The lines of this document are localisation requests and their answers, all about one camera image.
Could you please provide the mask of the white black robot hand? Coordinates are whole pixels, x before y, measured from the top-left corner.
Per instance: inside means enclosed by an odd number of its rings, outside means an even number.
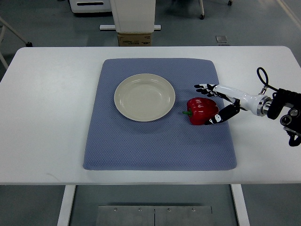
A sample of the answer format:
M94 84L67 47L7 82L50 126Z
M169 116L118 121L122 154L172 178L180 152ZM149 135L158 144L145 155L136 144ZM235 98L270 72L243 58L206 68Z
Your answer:
M223 123L240 112L251 111L254 115L263 117L268 112L272 99L264 94L249 95L241 90L224 85L198 84L196 91L208 97L220 97L231 104L221 109L205 125Z

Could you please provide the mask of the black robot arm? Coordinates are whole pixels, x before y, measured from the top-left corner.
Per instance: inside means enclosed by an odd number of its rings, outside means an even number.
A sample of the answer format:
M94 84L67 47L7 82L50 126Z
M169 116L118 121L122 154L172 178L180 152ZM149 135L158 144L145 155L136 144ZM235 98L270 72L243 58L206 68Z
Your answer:
M269 119L279 119L283 129L289 136L289 146L301 144L301 95L300 93L269 85L268 74L262 67L257 68L257 76L263 83L261 94L267 89L274 91L272 98L268 98L260 107L260 112Z

